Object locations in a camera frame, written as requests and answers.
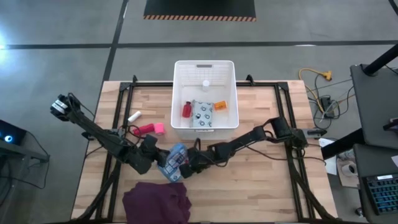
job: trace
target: wooden table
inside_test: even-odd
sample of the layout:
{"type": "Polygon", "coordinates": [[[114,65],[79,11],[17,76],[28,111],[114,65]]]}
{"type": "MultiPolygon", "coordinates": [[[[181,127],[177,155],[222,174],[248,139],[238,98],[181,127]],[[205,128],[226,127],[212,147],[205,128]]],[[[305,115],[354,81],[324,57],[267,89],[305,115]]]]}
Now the wooden table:
{"type": "MultiPolygon", "coordinates": [[[[305,92],[304,82],[288,81],[294,115],[298,128],[313,128],[311,109],[305,92]]],[[[104,129],[110,129],[113,122],[120,82],[105,82],[98,103],[95,122],[104,129]]],[[[142,116],[134,122],[141,126],[149,123],[165,124],[166,135],[159,137],[157,146],[170,149],[176,142],[187,146],[192,141],[181,141],[170,126],[171,87],[135,87],[130,114],[137,110],[142,116]]],[[[269,118],[278,117],[275,91],[268,87],[238,87],[239,127],[234,133],[238,137],[269,118]]],[[[124,108],[119,123],[122,123],[124,108]]],[[[219,141],[202,141],[202,148],[219,141]]],[[[99,144],[93,141],[88,152],[99,144]]],[[[286,157],[283,144],[258,142],[253,148],[274,157],[286,157]]],[[[306,148],[306,156],[322,158],[319,147],[306,148]]],[[[81,215],[98,193],[103,176],[106,151],[100,149],[85,161],[76,195],[72,218],[81,215]]],[[[306,159],[310,188],[326,210],[336,217],[335,203],[330,190],[325,166],[314,159],[306,159]]],[[[190,222],[273,222],[297,221],[289,170],[285,161],[273,161],[250,150],[239,151],[224,168],[212,166],[201,174],[194,174],[181,180],[188,189],[192,208],[190,222]]],[[[125,222],[122,198],[124,192],[134,188],[138,182],[167,183],[167,179],[153,164],[149,172],[139,175],[129,165],[123,165],[119,179],[118,196],[115,204],[114,222],[125,222]]],[[[307,209],[303,193],[300,192],[305,217],[307,209]]],[[[105,200],[103,216],[108,211],[110,191],[105,200]]]]}

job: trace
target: metal table frame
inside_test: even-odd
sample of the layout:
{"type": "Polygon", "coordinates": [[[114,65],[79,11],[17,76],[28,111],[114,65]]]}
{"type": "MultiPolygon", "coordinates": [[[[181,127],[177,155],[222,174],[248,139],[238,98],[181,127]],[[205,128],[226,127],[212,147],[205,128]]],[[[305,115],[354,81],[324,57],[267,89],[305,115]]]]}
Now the metal table frame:
{"type": "MultiPolygon", "coordinates": [[[[275,90],[275,96],[276,96],[276,102],[277,102],[277,107],[278,107],[278,111],[279,111],[279,116],[285,116],[284,109],[282,106],[282,97],[280,95],[280,91],[283,91],[284,95],[285,95],[286,104],[287,104],[287,112],[289,114],[290,125],[293,128],[297,127],[296,122],[295,122],[294,112],[293,112],[292,101],[290,99],[289,86],[288,86],[287,82],[255,82],[251,75],[248,75],[246,80],[248,82],[236,82],[236,86],[238,86],[238,87],[246,86],[248,88],[271,87],[275,90]]],[[[121,82],[120,83],[118,100],[116,103],[116,109],[115,109],[113,125],[112,125],[113,129],[117,129],[119,126],[118,121],[119,121],[119,117],[120,117],[122,100],[123,100],[124,94],[127,92],[126,109],[124,111],[124,118],[123,118],[122,126],[127,126],[127,119],[130,116],[130,108],[131,108],[132,94],[133,94],[134,88],[135,87],[154,87],[154,86],[172,87],[173,83],[172,82],[138,82],[136,76],[133,77],[132,82],[121,82]]],[[[312,221],[312,220],[315,221],[316,220],[315,219],[315,211],[314,211],[314,208],[313,208],[311,202],[307,198],[307,196],[305,198],[306,198],[306,202],[307,202],[309,218],[303,217],[303,210],[302,210],[302,206],[300,203],[299,189],[297,187],[296,181],[291,177],[292,170],[296,169],[294,166],[294,158],[292,155],[293,149],[291,147],[289,147],[287,144],[285,144],[285,150],[286,150],[286,156],[287,156],[287,163],[289,165],[290,181],[292,184],[293,199],[294,199],[295,210],[296,210],[296,214],[297,214],[297,220],[298,221],[302,220],[302,221],[306,221],[306,222],[312,221]]],[[[301,151],[297,151],[297,153],[298,153],[297,156],[299,156],[299,157],[303,156],[301,151]]],[[[112,223],[113,222],[114,206],[116,203],[116,196],[117,196],[117,192],[118,192],[121,163],[116,162],[114,165],[114,168],[111,172],[111,161],[112,161],[112,155],[108,153],[106,156],[103,178],[102,178],[102,182],[101,182],[101,190],[98,192],[98,195],[95,197],[93,202],[90,204],[90,206],[86,209],[86,211],[80,217],[78,217],[77,219],[74,219],[74,220],[70,220],[67,223],[112,223]],[[103,218],[102,213],[103,213],[104,198],[105,198],[105,195],[108,192],[109,188],[111,188],[111,197],[110,197],[110,201],[109,201],[108,214],[107,214],[106,218],[103,218]],[[96,211],[95,218],[90,219],[95,211],[96,211]]],[[[302,176],[303,181],[305,182],[305,184],[308,185],[308,177],[307,177],[307,173],[305,171],[305,164],[304,164],[303,159],[298,160],[298,167],[299,167],[299,172],[300,172],[300,175],[302,176]]]]}

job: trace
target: orange package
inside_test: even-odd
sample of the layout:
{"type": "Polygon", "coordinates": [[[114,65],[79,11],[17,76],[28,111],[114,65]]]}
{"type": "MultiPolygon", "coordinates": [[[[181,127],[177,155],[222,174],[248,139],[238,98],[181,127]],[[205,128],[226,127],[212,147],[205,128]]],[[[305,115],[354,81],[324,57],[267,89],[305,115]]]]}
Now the orange package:
{"type": "Polygon", "coordinates": [[[224,110],[226,108],[227,108],[227,106],[226,106],[226,102],[225,101],[217,102],[217,103],[214,104],[214,109],[217,110],[217,111],[218,110],[224,110]]]}

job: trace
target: black keyboard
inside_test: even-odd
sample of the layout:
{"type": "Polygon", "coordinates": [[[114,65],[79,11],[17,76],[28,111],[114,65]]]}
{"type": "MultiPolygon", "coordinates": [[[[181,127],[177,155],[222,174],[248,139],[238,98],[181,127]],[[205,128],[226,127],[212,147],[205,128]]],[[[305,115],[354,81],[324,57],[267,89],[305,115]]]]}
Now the black keyboard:
{"type": "Polygon", "coordinates": [[[398,174],[363,178],[374,213],[398,213],[398,174]]]}

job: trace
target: concrete floor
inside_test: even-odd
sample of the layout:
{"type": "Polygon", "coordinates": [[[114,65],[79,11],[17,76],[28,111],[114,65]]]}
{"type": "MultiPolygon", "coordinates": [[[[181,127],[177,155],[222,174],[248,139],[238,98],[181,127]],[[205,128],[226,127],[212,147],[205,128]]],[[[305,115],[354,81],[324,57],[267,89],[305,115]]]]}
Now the concrete floor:
{"type": "MultiPolygon", "coordinates": [[[[387,0],[256,0],[257,22],[145,21],[145,0],[129,2],[120,43],[216,41],[397,40],[398,16],[387,0]]],[[[19,44],[110,44],[122,0],[0,2],[0,46],[19,44]]],[[[171,80],[177,60],[232,60],[236,78],[294,80],[300,68],[332,70],[333,80],[349,78],[349,66],[370,63],[391,45],[317,47],[215,47],[118,49],[110,80],[171,80]]],[[[34,133],[51,154],[44,190],[30,188],[28,206],[16,208],[18,223],[62,222],[70,218],[87,141],[81,129],[49,113],[58,94],[73,92],[95,110],[109,49],[0,50],[0,119],[34,133]]],[[[398,67],[398,61],[390,66],[398,67]]],[[[305,74],[313,87],[314,74],[305,74]]],[[[351,82],[320,90],[343,99],[351,82]]],[[[333,122],[328,137],[340,138],[360,127],[354,98],[349,111],[333,122]]],[[[41,185],[42,170],[30,180],[41,185]]],[[[339,217],[363,221],[353,213],[358,192],[330,177],[339,217]]]]}

